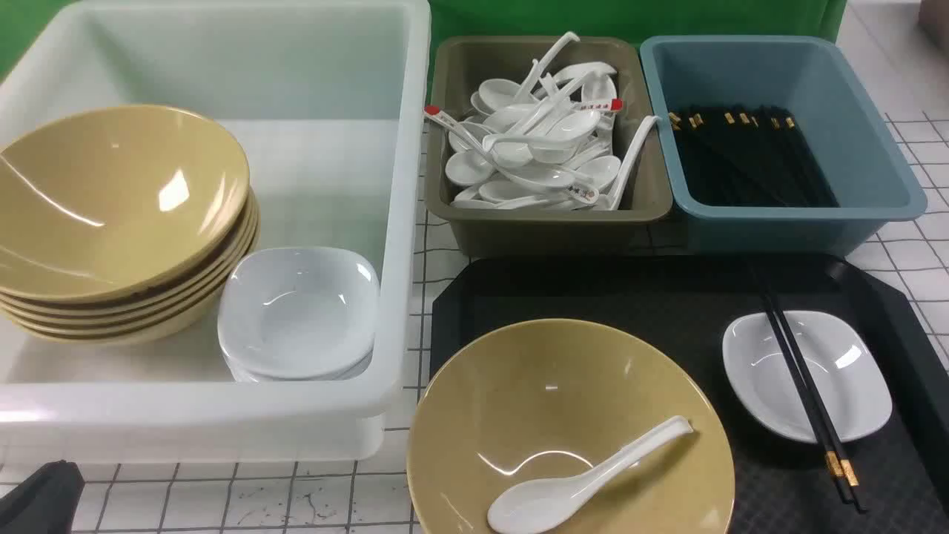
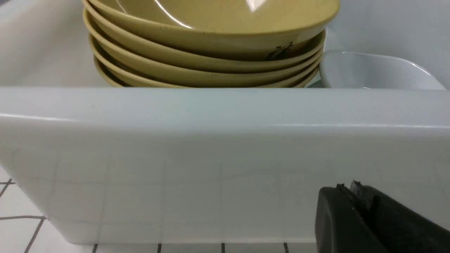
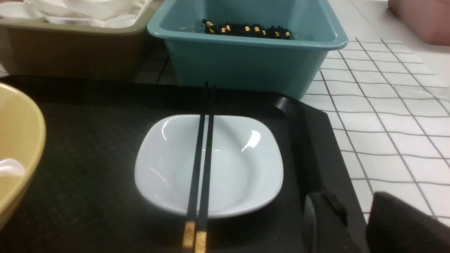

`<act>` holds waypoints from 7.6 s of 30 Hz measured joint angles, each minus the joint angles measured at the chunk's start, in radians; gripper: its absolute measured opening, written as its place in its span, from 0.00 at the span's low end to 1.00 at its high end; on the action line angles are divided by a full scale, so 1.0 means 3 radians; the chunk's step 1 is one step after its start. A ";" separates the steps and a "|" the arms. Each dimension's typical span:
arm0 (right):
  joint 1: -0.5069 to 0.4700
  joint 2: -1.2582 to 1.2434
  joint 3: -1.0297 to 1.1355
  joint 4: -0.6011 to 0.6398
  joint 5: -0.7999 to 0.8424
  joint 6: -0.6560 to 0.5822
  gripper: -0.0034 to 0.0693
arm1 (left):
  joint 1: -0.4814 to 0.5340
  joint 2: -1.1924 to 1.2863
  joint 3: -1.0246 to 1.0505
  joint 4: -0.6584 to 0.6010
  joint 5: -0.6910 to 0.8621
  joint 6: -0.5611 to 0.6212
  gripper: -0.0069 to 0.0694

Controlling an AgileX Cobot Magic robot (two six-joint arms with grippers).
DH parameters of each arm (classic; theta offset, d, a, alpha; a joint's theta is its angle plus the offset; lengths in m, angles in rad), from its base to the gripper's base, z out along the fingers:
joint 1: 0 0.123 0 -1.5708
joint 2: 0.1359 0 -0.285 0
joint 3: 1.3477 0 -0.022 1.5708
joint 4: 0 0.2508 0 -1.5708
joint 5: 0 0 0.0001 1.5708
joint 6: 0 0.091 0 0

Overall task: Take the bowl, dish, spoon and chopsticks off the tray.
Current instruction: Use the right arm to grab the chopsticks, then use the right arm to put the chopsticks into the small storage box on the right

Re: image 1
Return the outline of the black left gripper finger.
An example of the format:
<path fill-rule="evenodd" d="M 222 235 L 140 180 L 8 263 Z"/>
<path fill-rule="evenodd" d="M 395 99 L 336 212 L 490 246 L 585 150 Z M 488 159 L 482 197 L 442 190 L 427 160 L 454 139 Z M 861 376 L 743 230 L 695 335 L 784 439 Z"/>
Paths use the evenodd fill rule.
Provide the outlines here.
<path fill-rule="evenodd" d="M 1 532 L 70 533 L 84 486 L 78 464 L 44 464 L 2 497 Z"/>

